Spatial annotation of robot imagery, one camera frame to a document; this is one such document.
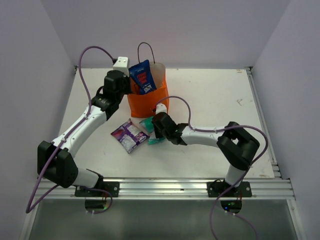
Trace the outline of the orange paper bag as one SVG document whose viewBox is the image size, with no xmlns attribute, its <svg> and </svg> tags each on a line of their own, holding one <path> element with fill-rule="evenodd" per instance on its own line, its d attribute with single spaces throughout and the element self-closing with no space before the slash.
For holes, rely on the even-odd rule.
<svg viewBox="0 0 320 240">
<path fill-rule="evenodd" d="M 162 63 L 155 61 L 155 56 L 152 49 L 151 55 L 152 60 L 149 60 L 149 63 L 151 74 L 156 85 L 156 90 L 145 95 L 137 94 L 138 87 L 129 76 L 132 93 L 128 95 L 127 99 L 131 110 L 131 116 L 134 118 L 148 118 L 153 116 L 155 114 L 153 109 L 158 102 L 165 104 L 166 107 L 169 107 L 169 91 L 166 81 L 166 67 Z"/>
</svg>

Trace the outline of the blue Burts chip bag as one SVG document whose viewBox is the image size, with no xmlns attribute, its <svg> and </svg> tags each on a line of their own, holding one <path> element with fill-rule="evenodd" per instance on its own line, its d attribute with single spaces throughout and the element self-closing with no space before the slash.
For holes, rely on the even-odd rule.
<svg viewBox="0 0 320 240">
<path fill-rule="evenodd" d="M 157 89 L 151 73 L 149 60 L 145 60 L 130 67 L 129 75 L 137 86 L 137 95 L 146 95 Z"/>
</svg>

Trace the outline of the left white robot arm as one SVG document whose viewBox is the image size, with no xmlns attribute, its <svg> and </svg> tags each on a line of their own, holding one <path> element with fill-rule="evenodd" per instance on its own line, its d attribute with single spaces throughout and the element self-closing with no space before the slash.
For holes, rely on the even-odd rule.
<svg viewBox="0 0 320 240">
<path fill-rule="evenodd" d="M 129 73 L 110 70 L 104 78 L 102 92 L 97 92 L 83 115 L 63 134 L 51 142 L 42 141 L 37 148 L 37 173 L 39 177 L 63 187 L 86 187 L 92 196 L 103 193 L 100 174 L 78 168 L 75 156 L 80 147 L 101 125 L 119 109 L 124 95 L 130 94 Z"/>
</svg>

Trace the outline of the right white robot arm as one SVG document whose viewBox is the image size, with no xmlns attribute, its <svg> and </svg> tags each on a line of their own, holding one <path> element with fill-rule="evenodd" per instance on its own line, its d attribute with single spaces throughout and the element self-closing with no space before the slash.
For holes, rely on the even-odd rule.
<svg viewBox="0 0 320 240">
<path fill-rule="evenodd" d="M 220 149 L 229 162 L 223 192 L 232 197 L 241 190 L 242 179 L 260 143 L 238 123 L 231 121 L 225 128 L 217 130 L 195 130 L 187 123 L 176 124 L 165 112 L 156 114 L 151 123 L 158 139 L 166 138 L 174 145 L 203 145 Z"/>
</svg>

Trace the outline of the purple snack packet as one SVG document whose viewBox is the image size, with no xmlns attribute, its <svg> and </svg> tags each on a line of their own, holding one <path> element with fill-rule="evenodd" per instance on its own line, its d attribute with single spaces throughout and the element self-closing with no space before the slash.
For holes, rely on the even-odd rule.
<svg viewBox="0 0 320 240">
<path fill-rule="evenodd" d="M 128 154 L 149 139 L 149 135 L 138 128 L 129 118 L 111 135 L 123 146 Z"/>
</svg>

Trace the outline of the teal snack packet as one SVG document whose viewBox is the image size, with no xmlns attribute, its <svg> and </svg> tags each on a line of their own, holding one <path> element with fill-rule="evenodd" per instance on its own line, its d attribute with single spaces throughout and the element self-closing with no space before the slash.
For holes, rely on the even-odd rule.
<svg viewBox="0 0 320 240">
<path fill-rule="evenodd" d="M 139 124 L 141 125 L 141 127 L 148 133 L 149 135 L 149 139 L 148 139 L 148 144 L 149 145 L 154 145 L 154 144 L 158 144 L 162 141 L 165 140 L 164 137 L 162 138 L 157 138 L 156 137 L 156 133 L 155 133 L 155 129 L 154 129 L 154 125 L 152 124 L 152 117 L 148 117 L 145 118 L 143 120 L 141 120 L 139 122 Z"/>
</svg>

